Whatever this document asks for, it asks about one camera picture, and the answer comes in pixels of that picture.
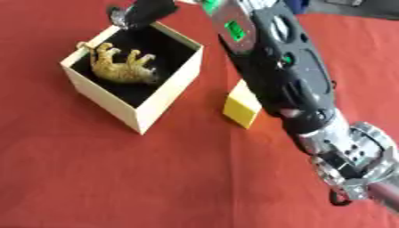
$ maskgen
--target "animal leg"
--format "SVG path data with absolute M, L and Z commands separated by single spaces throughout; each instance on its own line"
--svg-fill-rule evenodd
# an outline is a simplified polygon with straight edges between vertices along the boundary
M 114 45 L 111 43 L 103 43 L 97 48 L 97 53 L 106 53 L 108 49 L 112 48 Z
M 140 60 L 137 60 L 135 65 L 137 66 L 143 66 L 145 65 L 148 61 L 155 60 L 155 55 L 153 54 L 146 54 L 144 55 Z
M 129 54 L 129 56 L 127 57 L 127 64 L 129 66 L 133 66 L 133 64 L 135 63 L 137 56 L 140 54 L 141 52 L 139 50 L 132 50 L 132 52 Z
M 115 54 L 117 54 L 117 53 L 121 53 L 122 51 L 120 50 L 120 49 L 118 49 L 118 48 L 112 48 L 112 49 L 110 49 L 109 51 L 108 51 L 108 54 L 112 57 L 112 56 L 114 56 Z

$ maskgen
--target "animal tail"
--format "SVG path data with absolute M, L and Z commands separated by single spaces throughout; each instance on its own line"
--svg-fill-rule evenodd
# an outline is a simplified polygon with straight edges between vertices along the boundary
M 94 67 L 94 65 L 95 65 L 95 51 L 94 51 L 94 48 L 89 46 L 87 44 L 87 42 L 79 42 L 77 44 L 77 49 L 80 49 L 82 47 L 85 47 L 85 48 L 87 48 L 89 50 L 89 52 L 90 52 L 90 65 L 92 65 L 92 67 Z

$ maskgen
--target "toy animal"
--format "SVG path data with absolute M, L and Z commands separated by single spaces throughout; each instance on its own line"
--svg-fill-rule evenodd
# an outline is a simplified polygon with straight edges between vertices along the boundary
M 90 64 L 93 73 L 100 78 L 116 83 L 144 83 L 157 84 L 159 78 L 156 76 L 156 69 L 147 69 L 145 64 L 155 60 L 155 55 L 146 54 L 137 59 L 139 50 L 132 50 L 128 55 L 126 63 L 114 63 L 112 57 L 121 53 L 121 50 L 114 48 L 111 43 L 103 43 L 96 50 L 86 42 L 77 44 L 77 48 L 85 47 L 90 51 Z

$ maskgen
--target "screw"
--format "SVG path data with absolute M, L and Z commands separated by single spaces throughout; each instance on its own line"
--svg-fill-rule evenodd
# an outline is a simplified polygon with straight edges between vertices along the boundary
M 324 116 L 324 114 L 321 111 L 317 112 L 317 117 L 321 120 L 325 119 L 326 117 Z

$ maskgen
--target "table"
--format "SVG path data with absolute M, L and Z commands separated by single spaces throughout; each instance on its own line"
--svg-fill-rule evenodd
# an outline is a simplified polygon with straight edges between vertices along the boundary
M 148 134 L 76 94 L 58 61 L 108 26 L 109 3 L 0 2 L 0 227 L 399 225 L 370 201 L 330 206 L 328 188 L 278 119 L 262 113 L 246 131 L 223 117 L 239 78 L 196 6 L 181 5 L 163 22 L 207 47 L 201 75 Z M 399 24 L 300 21 L 338 81 L 346 117 L 399 141 Z

